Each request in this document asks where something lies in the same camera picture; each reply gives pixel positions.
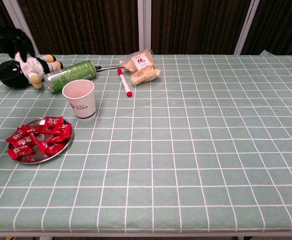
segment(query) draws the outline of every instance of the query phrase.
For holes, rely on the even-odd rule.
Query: whiteboard marker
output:
[[[120,77],[121,84],[124,87],[124,90],[125,90],[125,92],[127,94],[127,97],[129,97],[129,98],[132,97],[132,92],[131,92],[131,90],[129,88],[129,85],[128,85],[128,83],[127,83],[127,81],[125,79],[125,76],[122,73],[121,69],[118,69],[117,70],[117,73],[118,73],[118,76]]]

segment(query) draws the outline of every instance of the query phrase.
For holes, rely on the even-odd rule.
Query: black and white plush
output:
[[[6,61],[0,65],[0,74],[6,76],[2,82],[7,86],[23,88],[32,84],[39,89],[42,86],[42,79],[45,74],[62,68],[62,63],[56,61],[53,55],[27,56],[27,61],[24,62],[18,52],[15,60]]]

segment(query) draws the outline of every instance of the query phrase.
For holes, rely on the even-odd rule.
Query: can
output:
[[[91,61],[83,61],[63,69],[53,71],[44,75],[45,83],[52,93],[58,93],[69,82],[86,79],[91,80],[96,77],[96,68]]]

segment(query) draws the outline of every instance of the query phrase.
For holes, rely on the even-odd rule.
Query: paper cup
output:
[[[71,81],[62,89],[62,94],[81,121],[86,122],[96,116],[94,89],[92,81],[83,79]]]

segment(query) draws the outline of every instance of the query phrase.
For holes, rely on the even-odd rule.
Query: candy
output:
[[[44,125],[23,125],[7,139],[10,149],[8,154],[13,160],[20,157],[20,161],[35,162],[36,153],[33,146],[38,146],[42,154],[55,155],[67,144],[67,139],[71,137],[71,124],[64,124],[63,117],[46,117]]]
[[[64,140],[66,140],[67,137],[62,135],[62,136],[52,136],[51,138],[44,140],[45,143],[47,144],[57,144],[57,143],[62,143]]]
[[[37,143],[33,141],[29,136],[24,136],[22,138],[19,138],[15,141],[11,141],[12,146],[15,148],[20,147],[20,146],[32,146],[36,145]]]
[[[54,128],[54,129],[58,129],[59,127],[61,127],[64,124],[64,118],[62,116],[59,117],[50,117],[47,116],[45,118],[45,128]]]
[[[62,136],[63,135],[63,132],[61,132],[58,129],[50,128],[50,127],[44,127],[44,126],[42,126],[40,128],[39,133],[41,133],[41,134],[49,134],[49,135],[57,135],[57,136]]]
[[[17,139],[22,138],[22,130],[21,128],[17,128],[17,130],[15,131],[14,134],[11,135],[11,137],[7,138],[6,141],[9,142],[10,144],[12,144],[12,142],[15,142]]]
[[[31,138],[32,142],[34,142],[36,145],[39,143],[39,140],[35,137],[33,133],[30,133],[29,137]]]
[[[37,134],[38,133],[38,129],[39,129],[39,125],[36,125],[36,126],[23,125],[21,127],[21,129],[22,129],[22,133],[24,135],[27,135],[29,133]]]
[[[45,154],[47,152],[48,147],[49,147],[49,145],[46,142],[40,142],[40,143],[38,143],[37,146],[39,148],[39,151],[42,154]]]
[[[58,144],[53,144],[52,146],[49,146],[48,149],[47,149],[47,155],[54,155],[58,152],[60,152],[64,146],[66,145],[66,143],[58,143]]]
[[[28,155],[33,152],[34,150],[27,145],[11,148],[8,150],[8,154],[10,155],[12,160],[16,160],[22,156]]]
[[[61,130],[61,132],[63,132],[64,136],[66,138],[70,138],[71,137],[71,124],[67,124],[67,125],[62,125],[59,129]]]

